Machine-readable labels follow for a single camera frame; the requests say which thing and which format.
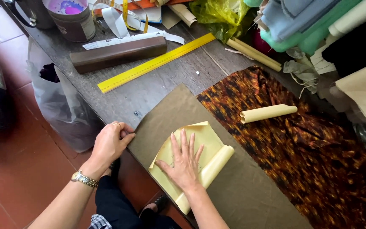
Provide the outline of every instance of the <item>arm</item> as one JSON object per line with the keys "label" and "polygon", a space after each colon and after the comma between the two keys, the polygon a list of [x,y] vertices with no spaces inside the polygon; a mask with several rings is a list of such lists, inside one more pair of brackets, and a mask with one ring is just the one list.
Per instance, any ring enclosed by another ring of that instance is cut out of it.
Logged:
{"label": "arm", "polygon": [[[125,123],[106,125],[96,138],[90,158],[80,168],[83,175],[99,180],[135,137],[135,134],[127,134],[131,132],[133,129]],[[29,229],[76,228],[93,190],[93,187],[81,182],[70,181]]]}
{"label": "arm", "polygon": [[173,133],[170,135],[170,139],[175,157],[175,167],[171,168],[164,161],[156,161],[156,165],[183,190],[200,229],[227,229],[227,224],[198,179],[198,161],[204,145],[201,145],[197,153],[194,154],[195,136],[192,134],[190,141],[187,142],[184,129],[180,132],[181,150]]}

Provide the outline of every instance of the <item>handle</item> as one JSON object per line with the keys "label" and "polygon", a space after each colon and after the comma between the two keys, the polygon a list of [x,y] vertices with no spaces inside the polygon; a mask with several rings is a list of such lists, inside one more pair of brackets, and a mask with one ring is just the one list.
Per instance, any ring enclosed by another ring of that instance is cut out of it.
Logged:
{"label": "handle", "polygon": [[27,22],[25,20],[25,18],[23,18],[22,15],[16,9],[16,6],[15,6],[16,1],[17,0],[4,0],[4,2],[7,5],[8,9],[15,15],[16,18],[18,18],[18,20],[20,22],[22,22],[24,25],[26,25],[30,28],[35,28],[36,27],[36,19],[35,18],[29,18],[30,22]]}

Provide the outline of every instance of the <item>orange and black fabric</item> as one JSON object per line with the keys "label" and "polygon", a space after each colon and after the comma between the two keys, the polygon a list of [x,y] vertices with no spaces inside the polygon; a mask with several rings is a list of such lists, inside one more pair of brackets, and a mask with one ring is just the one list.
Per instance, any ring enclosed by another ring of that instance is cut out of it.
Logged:
{"label": "orange and black fabric", "polygon": [[[258,66],[197,98],[315,229],[366,228],[366,149],[351,128],[315,112]],[[298,111],[240,122],[241,111],[277,104]]]}

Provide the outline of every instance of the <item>gold watch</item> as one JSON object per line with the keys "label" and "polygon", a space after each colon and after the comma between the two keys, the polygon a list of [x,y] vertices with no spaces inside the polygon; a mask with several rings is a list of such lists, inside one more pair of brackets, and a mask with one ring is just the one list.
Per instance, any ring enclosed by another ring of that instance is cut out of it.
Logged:
{"label": "gold watch", "polygon": [[73,182],[80,181],[81,183],[91,186],[93,188],[97,188],[97,186],[98,186],[98,181],[84,176],[83,173],[81,172],[81,170],[75,172],[72,175],[71,181],[73,181]]}

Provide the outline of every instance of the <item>bucket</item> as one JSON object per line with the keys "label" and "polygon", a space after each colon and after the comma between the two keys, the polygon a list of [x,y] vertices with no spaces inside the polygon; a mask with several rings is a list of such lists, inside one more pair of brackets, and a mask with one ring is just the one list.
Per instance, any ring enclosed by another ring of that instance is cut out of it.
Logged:
{"label": "bucket", "polygon": [[87,0],[43,0],[64,38],[73,42],[87,42],[96,34]]}

